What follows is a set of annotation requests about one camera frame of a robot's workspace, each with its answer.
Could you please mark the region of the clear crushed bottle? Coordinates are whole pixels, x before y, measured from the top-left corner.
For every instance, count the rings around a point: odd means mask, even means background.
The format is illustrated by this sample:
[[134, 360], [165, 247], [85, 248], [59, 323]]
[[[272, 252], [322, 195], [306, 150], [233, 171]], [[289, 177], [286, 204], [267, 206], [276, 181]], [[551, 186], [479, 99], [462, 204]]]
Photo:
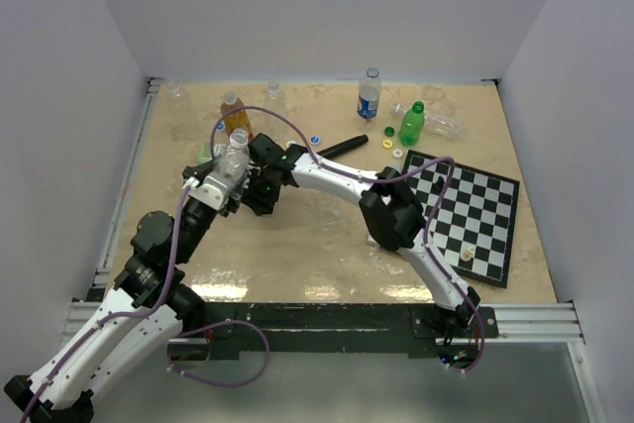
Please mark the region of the clear crushed bottle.
[[229, 137], [228, 146], [218, 159], [215, 172], [229, 191], [234, 190], [242, 182], [248, 170], [249, 140], [246, 129], [235, 129]]

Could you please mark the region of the clear plastic bottle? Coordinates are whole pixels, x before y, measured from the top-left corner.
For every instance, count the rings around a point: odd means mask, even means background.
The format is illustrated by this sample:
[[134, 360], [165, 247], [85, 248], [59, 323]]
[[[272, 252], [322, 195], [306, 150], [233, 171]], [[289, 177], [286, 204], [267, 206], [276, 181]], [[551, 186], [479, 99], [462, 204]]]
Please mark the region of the clear plastic bottle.
[[[266, 87], [265, 108], [279, 116], [287, 115], [286, 97], [277, 81], [270, 81]], [[267, 133], [276, 141], [279, 141], [285, 131], [285, 124], [275, 116], [266, 116]]]

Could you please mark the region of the green tea label bottle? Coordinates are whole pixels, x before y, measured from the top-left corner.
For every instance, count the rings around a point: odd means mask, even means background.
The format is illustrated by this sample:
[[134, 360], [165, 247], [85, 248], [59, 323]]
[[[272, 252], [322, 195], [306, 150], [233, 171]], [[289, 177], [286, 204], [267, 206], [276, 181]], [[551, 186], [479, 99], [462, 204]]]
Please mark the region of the green tea label bottle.
[[197, 156], [197, 163], [203, 164], [212, 159], [217, 159], [218, 157], [221, 157], [224, 154], [226, 148], [226, 144], [215, 144], [213, 149], [210, 149], [209, 144], [203, 144]]

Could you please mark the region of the gold label drink bottle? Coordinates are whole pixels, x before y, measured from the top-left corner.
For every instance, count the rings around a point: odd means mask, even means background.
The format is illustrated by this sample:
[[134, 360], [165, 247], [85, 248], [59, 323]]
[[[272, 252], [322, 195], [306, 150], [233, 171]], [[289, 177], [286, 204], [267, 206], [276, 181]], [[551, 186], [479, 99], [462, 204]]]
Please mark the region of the gold label drink bottle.
[[220, 111], [225, 117], [224, 124], [227, 135], [230, 136], [236, 129], [244, 129], [250, 141], [254, 137], [254, 133], [248, 113], [243, 107], [243, 101], [234, 91], [229, 91], [224, 95]]

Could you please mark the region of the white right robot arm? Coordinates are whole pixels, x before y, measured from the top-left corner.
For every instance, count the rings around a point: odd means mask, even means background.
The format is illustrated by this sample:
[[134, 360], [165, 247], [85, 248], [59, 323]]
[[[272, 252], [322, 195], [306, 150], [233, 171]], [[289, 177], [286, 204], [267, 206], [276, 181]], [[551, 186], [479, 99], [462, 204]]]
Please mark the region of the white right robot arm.
[[259, 171], [250, 188], [306, 188], [358, 206], [374, 241], [409, 262], [425, 282], [448, 334], [462, 337], [483, 326], [479, 296], [432, 243], [424, 207], [395, 168], [376, 172], [342, 166], [299, 145], [285, 150], [264, 134], [254, 137], [249, 151]]

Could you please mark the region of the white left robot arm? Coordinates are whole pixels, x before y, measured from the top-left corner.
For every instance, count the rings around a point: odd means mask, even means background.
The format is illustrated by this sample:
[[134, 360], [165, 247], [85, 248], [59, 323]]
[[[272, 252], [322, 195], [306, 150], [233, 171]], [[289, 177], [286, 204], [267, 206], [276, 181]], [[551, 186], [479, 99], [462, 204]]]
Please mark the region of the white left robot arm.
[[202, 332], [205, 302], [183, 284], [178, 266], [217, 216], [238, 209], [246, 176], [222, 174], [210, 163], [190, 167], [175, 213], [140, 220], [132, 255], [97, 310], [40, 369], [5, 385], [22, 421], [89, 422], [97, 400], [148, 354], [180, 334]]

